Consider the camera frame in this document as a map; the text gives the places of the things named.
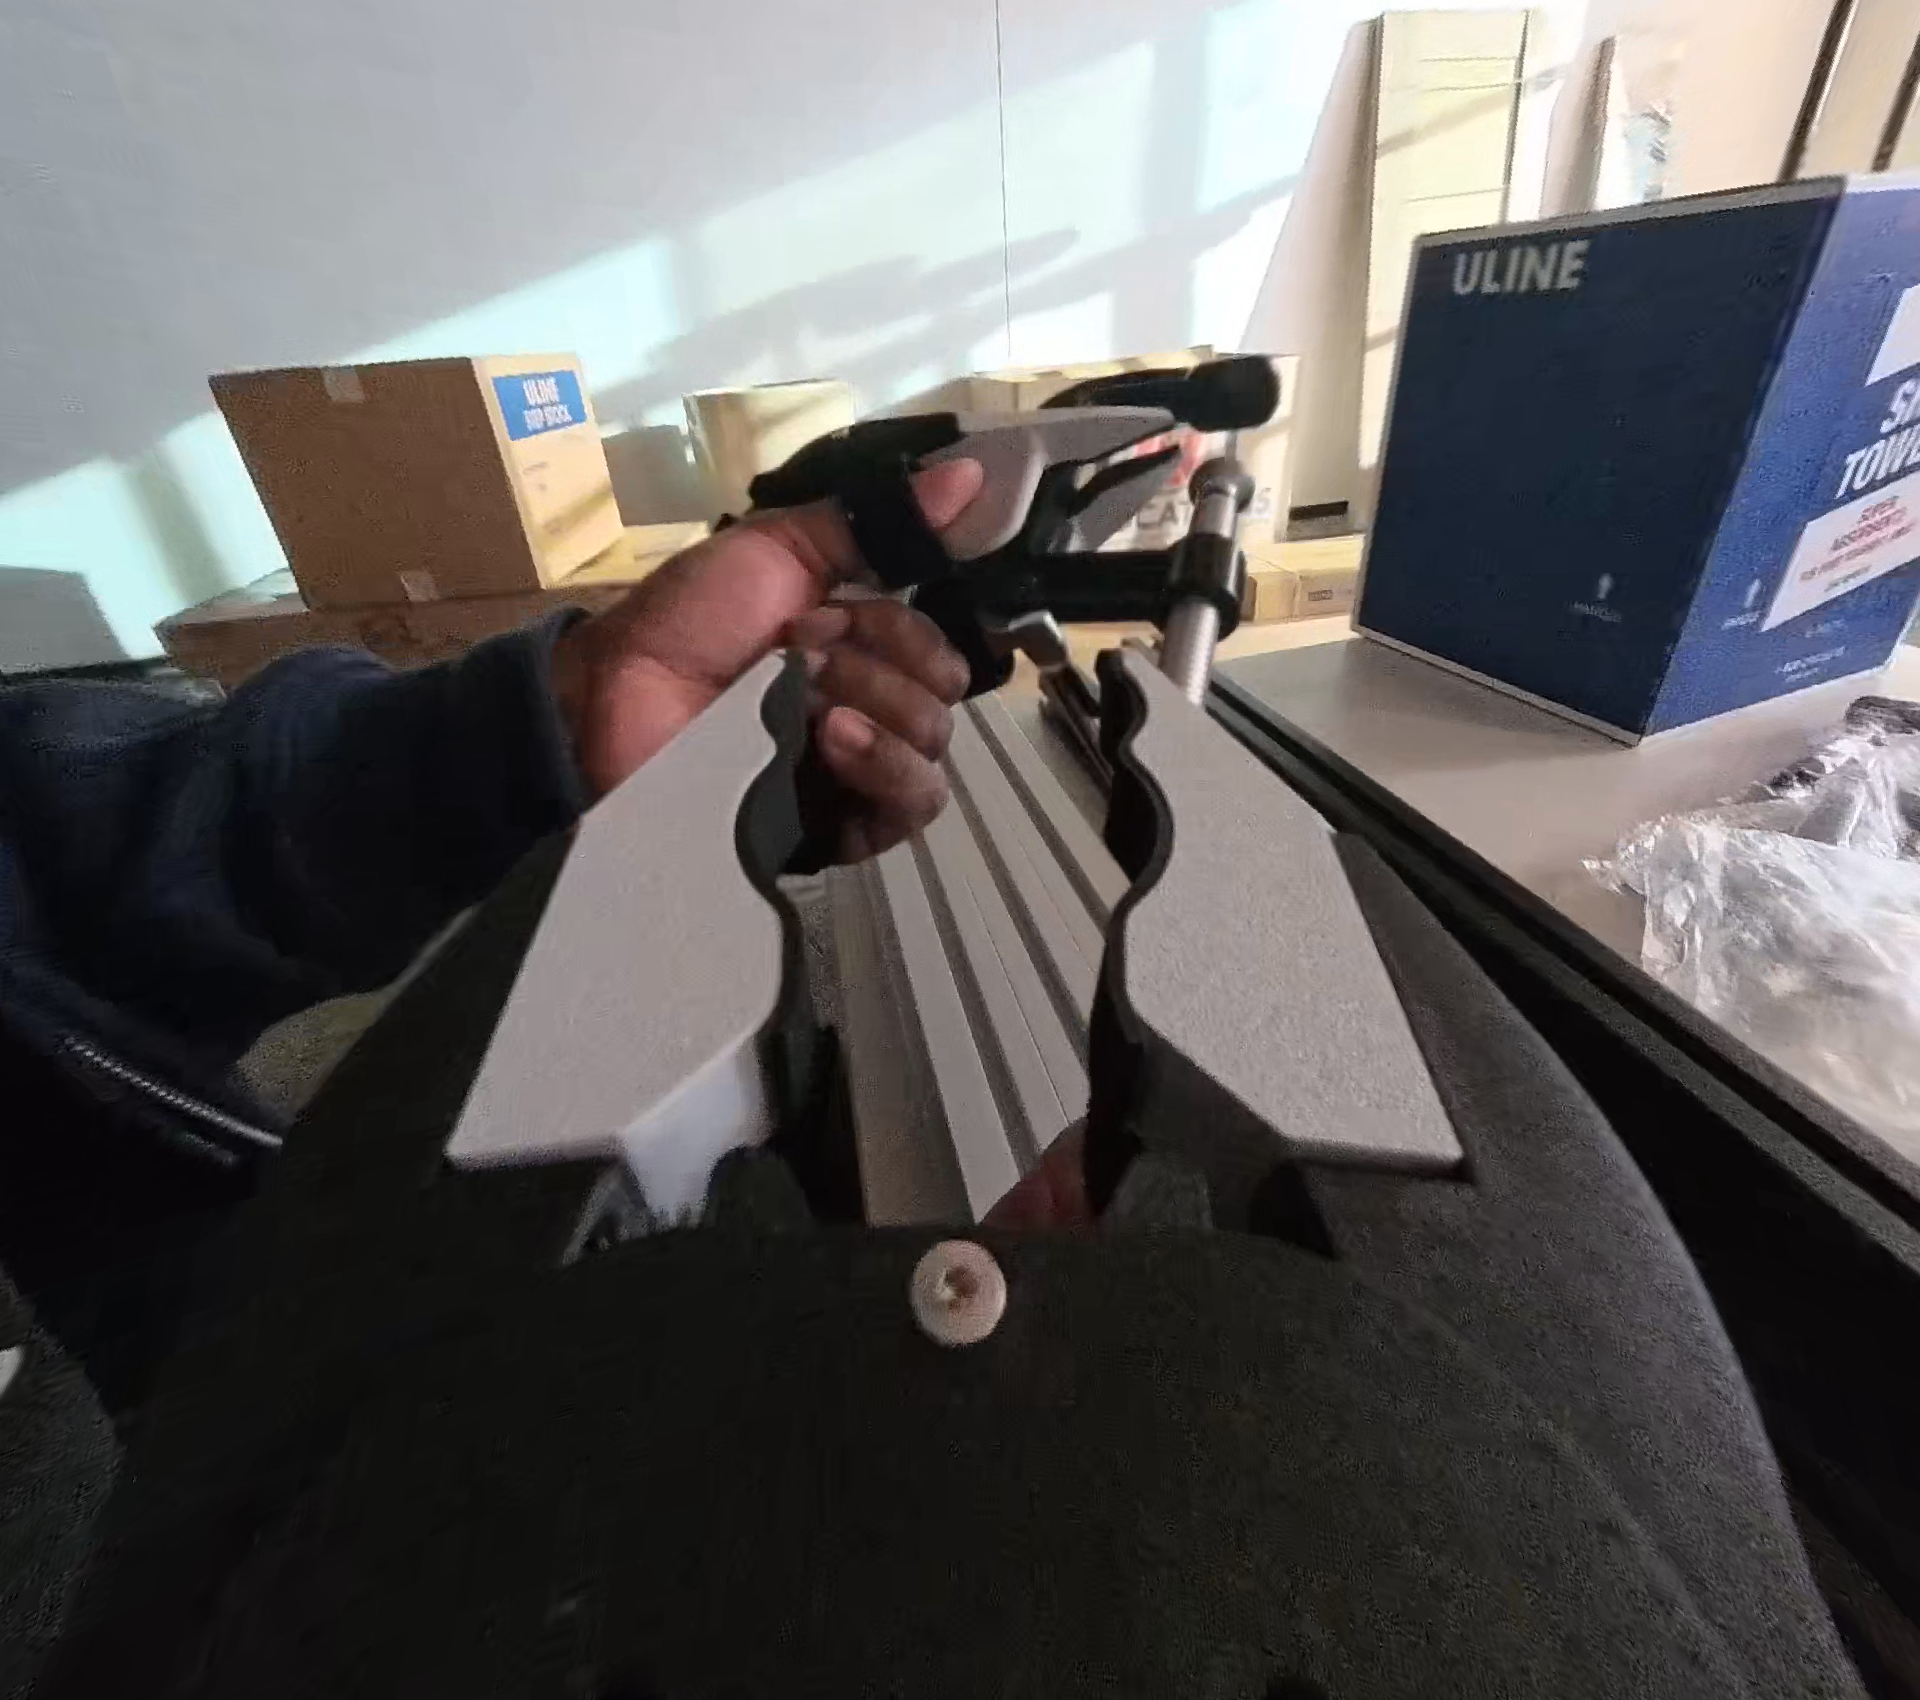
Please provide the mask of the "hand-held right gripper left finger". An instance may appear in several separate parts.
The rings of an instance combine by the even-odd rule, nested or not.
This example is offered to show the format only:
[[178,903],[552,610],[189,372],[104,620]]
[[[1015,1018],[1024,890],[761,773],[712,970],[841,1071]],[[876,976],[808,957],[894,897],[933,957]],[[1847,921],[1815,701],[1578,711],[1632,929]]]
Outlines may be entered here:
[[715,1155],[806,1092],[794,762],[808,670],[777,648],[601,794],[541,897],[451,1163],[618,1163],[697,1212]]

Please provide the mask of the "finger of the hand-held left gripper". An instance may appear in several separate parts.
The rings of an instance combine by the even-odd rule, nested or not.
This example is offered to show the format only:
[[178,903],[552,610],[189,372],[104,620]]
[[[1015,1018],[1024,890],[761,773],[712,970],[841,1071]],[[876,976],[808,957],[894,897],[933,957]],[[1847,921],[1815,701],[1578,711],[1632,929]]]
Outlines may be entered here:
[[1079,553],[1157,553],[1187,527],[1201,440],[1127,440],[1079,478]]
[[1055,409],[912,409],[917,462],[981,462],[981,498],[933,527],[944,558],[1079,558],[1079,478],[1127,440],[1182,440],[1153,403],[1055,403]]

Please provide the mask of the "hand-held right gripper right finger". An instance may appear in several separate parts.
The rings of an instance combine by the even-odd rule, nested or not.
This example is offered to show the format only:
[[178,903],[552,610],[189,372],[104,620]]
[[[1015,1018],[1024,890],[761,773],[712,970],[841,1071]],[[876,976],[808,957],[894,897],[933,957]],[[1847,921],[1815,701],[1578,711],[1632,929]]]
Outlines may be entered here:
[[1083,1199],[1172,1155],[1211,1199],[1307,1163],[1456,1180],[1466,1143],[1332,823],[1145,648],[1101,648],[1106,910]]

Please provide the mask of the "black C-clamp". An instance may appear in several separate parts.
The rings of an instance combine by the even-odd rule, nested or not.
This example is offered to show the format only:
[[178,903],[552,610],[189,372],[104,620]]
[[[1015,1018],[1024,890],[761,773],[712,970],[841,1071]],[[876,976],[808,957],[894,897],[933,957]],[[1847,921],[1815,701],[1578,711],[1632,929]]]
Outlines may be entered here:
[[[1168,677],[1201,701],[1218,644],[1240,629],[1240,514],[1255,478],[1233,431],[1278,417],[1270,354],[1095,375],[1044,409],[962,426],[933,462],[981,462],[981,498],[944,527],[952,579],[912,610],[968,659],[968,693],[1010,689],[1015,659],[1065,663],[1069,620],[1168,629]],[[1187,533],[1117,553],[1187,440],[1218,457],[1187,478]]]

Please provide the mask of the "pile of bagged black clamps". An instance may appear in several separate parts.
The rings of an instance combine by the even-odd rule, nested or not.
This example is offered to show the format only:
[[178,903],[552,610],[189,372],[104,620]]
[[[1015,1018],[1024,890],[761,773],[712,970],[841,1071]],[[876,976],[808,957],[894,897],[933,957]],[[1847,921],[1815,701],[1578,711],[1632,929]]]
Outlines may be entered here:
[[1793,764],[1632,823],[1583,877],[1647,903],[1647,976],[1914,1155],[1920,701],[1847,701]]

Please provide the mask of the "grey desk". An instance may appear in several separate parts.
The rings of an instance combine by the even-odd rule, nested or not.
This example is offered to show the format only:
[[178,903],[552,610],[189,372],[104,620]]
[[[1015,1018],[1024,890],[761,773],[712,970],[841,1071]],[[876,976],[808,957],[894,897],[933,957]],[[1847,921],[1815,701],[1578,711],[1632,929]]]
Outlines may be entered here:
[[1227,659],[1211,718],[1466,942],[1608,1117],[1763,1397],[1812,1522],[1914,1614],[1920,1180],[1834,1092],[1647,976],[1647,921],[1583,877],[1632,823],[1737,794],[1852,693],[1802,689],[1613,747],[1367,638]]

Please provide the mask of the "printed cardboard moving box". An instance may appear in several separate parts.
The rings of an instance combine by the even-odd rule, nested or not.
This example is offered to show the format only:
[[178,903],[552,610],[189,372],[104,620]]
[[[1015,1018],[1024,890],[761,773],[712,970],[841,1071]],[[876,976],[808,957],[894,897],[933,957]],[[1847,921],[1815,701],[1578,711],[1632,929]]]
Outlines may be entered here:
[[1172,417],[1182,440],[1201,440],[1201,462],[1211,457],[1255,462],[1270,440],[1291,431],[1299,375],[1307,375],[1299,354],[1182,346],[1182,354],[1127,354],[1127,362],[984,372],[956,385],[956,409],[1002,417],[1002,409],[1055,409],[1055,403],[1153,403]]

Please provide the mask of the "cream plastic wrap roll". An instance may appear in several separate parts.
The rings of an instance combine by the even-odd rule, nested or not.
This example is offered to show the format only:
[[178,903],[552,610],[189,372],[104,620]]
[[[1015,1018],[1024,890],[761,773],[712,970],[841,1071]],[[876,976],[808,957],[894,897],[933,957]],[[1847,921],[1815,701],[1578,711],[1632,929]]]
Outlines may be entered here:
[[854,388],[841,375],[786,375],[786,385],[724,385],[682,398],[712,514],[749,514],[749,484],[786,462],[806,440],[828,440],[854,417]]

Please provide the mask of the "small cardboard box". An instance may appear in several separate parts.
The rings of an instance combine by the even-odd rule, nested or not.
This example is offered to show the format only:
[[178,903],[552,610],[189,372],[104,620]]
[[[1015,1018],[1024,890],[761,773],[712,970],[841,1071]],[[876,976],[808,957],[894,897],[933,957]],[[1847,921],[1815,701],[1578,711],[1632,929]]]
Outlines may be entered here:
[[1240,620],[1351,617],[1365,533],[1258,545],[1240,574]]

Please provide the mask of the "grey aluminium extrusion beam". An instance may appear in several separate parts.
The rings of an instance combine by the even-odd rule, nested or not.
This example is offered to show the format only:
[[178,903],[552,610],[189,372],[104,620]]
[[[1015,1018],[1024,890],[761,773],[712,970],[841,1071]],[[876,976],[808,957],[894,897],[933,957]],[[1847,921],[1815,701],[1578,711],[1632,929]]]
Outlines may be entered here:
[[816,890],[816,991],[876,1231],[968,1231],[1083,1117],[1106,791],[1039,670],[962,701],[952,807]]

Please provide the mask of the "tall flat cardboard box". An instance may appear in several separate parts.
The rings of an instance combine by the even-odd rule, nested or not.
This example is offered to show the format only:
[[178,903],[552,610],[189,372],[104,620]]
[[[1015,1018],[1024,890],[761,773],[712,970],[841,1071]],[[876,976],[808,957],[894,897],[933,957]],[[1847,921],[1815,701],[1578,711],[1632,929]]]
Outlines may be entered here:
[[1415,245],[1505,214],[1535,5],[1375,15],[1375,153],[1365,214],[1351,527],[1375,519]]

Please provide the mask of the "dark blue cardboard box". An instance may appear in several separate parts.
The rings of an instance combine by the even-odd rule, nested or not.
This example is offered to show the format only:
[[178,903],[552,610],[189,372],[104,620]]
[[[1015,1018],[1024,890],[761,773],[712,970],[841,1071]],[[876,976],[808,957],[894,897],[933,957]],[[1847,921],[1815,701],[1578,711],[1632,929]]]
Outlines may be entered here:
[[1884,670],[1914,494],[1914,165],[1424,233],[1351,629],[1647,747]]

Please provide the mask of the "cardboard box with blue label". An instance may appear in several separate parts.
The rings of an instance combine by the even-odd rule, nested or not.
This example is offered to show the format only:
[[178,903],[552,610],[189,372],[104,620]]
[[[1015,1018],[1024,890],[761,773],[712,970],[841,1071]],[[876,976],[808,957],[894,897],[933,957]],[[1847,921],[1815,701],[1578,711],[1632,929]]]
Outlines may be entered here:
[[207,398],[312,610],[541,591],[620,533],[576,354],[227,372]]

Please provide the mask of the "person's dark blue top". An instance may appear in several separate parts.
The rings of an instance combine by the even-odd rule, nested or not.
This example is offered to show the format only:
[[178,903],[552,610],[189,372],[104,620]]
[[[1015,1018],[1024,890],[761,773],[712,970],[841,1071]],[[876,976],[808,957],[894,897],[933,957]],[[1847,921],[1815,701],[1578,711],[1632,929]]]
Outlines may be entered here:
[[194,1257],[277,1149],[250,1108],[164,1084],[8,991],[0,1264],[109,1411],[164,1366]]

